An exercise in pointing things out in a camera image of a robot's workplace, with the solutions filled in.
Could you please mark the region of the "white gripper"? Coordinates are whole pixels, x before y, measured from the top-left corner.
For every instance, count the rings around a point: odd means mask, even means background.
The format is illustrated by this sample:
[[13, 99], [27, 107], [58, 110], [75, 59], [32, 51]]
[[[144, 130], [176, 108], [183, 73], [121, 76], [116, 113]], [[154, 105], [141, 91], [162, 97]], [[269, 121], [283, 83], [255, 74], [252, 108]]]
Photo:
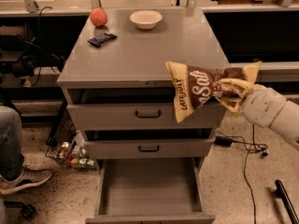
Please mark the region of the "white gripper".
[[[287, 102], [287, 99], [277, 91], [263, 85], [254, 86], [253, 83], [246, 80], [224, 78], [222, 83], [228, 91], [238, 95], [249, 93], [242, 105], [242, 114], [247, 121], [263, 128], [271, 126], [278, 112]], [[240, 98], [217, 97], [217, 101], [232, 113], [238, 114], [240, 112]]]

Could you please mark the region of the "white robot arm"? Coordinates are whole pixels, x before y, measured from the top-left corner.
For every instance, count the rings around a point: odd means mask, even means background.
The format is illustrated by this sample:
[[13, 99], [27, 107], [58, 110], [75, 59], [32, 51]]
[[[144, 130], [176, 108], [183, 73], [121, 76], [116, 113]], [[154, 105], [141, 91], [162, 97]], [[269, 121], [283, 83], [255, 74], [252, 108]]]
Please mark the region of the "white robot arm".
[[243, 115], [246, 120], [279, 134], [288, 144], [299, 150], [299, 105], [263, 85], [236, 78], [218, 81], [236, 98], [218, 97], [228, 110]]

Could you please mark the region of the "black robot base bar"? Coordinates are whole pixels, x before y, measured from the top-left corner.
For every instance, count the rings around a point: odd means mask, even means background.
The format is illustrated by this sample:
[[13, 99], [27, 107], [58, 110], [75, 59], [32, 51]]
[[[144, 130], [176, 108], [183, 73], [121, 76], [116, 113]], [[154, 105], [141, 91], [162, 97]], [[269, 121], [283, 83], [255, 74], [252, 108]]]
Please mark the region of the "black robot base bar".
[[297, 216], [291, 199], [288, 196], [287, 190], [285, 190], [284, 185], [281, 180], [276, 180], [275, 185], [277, 188], [277, 196], [283, 201], [284, 207], [286, 208], [286, 211], [288, 213], [288, 216], [291, 220], [292, 224], [299, 224], [299, 217]]

